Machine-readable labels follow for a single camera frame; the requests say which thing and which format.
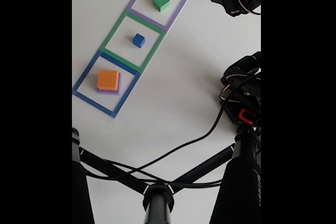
black tripod leg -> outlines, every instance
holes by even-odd
[[[210,224],[261,223],[261,169],[251,129],[244,126],[235,138],[233,159],[226,166]]]
[[[71,223],[94,224],[86,172],[80,164],[78,132],[72,129]]]

black metal rod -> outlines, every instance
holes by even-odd
[[[209,158],[207,161],[204,161],[189,172],[174,180],[174,182],[190,184],[202,178],[204,175],[208,174],[209,172],[221,166],[232,158],[233,150],[231,147],[234,149],[235,144],[230,145],[213,157]],[[175,193],[182,190],[181,187],[172,186],[172,188]]]
[[[93,155],[92,153],[86,151],[83,148],[79,148],[80,160],[91,166],[92,168],[100,171],[101,173],[104,173],[108,176],[118,176],[120,174],[125,173],[122,169],[117,168],[116,166],[108,163],[107,161]],[[129,188],[137,191],[139,194],[143,194],[145,189],[147,188],[148,184],[145,182],[142,182],[141,180],[133,177],[132,175],[129,175],[125,178],[120,178],[117,181],[124,184],[125,186],[128,186]]]

white table surface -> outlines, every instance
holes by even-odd
[[[129,1],[72,0],[72,86]],[[260,16],[232,18],[210,0],[188,0],[115,119],[72,95],[72,126],[81,146],[101,158],[139,167],[204,135],[219,112],[220,78],[235,61],[261,50],[260,35]],[[224,114],[208,138],[145,171],[174,180],[232,144],[235,133]],[[221,179],[224,170],[225,164],[197,182]],[[88,185],[97,224],[143,223],[141,194],[90,177]],[[208,223],[218,190],[177,193],[172,224]]]

purple square frame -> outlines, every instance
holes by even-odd
[[[146,20],[147,22],[152,23],[153,25],[157,26],[158,28],[160,28],[160,29],[162,29],[162,30],[164,30],[164,31],[168,31],[168,30],[170,29],[170,27],[173,25],[174,21],[176,20],[178,14],[180,13],[182,7],[184,6],[184,4],[185,4],[185,2],[186,2],[187,0],[181,0],[181,2],[180,2],[179,5],[177,6],[175,12],[173,13],[172,17],[170,18],[170,20],[168,21],[168,24],[167,24],[166,26],[164,26],[164,25],[162,25],[162,24],[160,24],[160,23],[158,23],[158,22],[152,20],[151,18],[148,18],[148,17],[142,15],[141,13],[139,13],[139,12],[133,10],[133,9],[132,9],[132,6],[133,6],[133,4],[135,3],[135,1],[136,1],[136,0],[131,0],[131,2],[130,2],[130,3],[127,5],[127,7],[126,7],[126,10],[127,10],[127,11],[129,11],[129,12],[131,12],[131,13],[133,13],[133,14],[139,16],[140,18]]]

black mount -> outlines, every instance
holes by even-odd
[[[230,145],[205,162],[191,169],[189,172],[183,174],[174,180],[174,182],[189,184],[202,178],[204,175],[229,161],[232,158],[234,147],[235,144]],[[78,148],[78,151],[80,153],[81,162],[108,176],[113,177],[125,173],[125,171],[95,156],[81,147]],[[170,212],[174,207],[173,195],[182,190],[182,187],[172,186],[170,189],[170,187],[166,184],[157,183],[149,185],[132,175],[120,178],[117,181],[144,195],[143,207],[146,211],[144,224],[171,223]]]

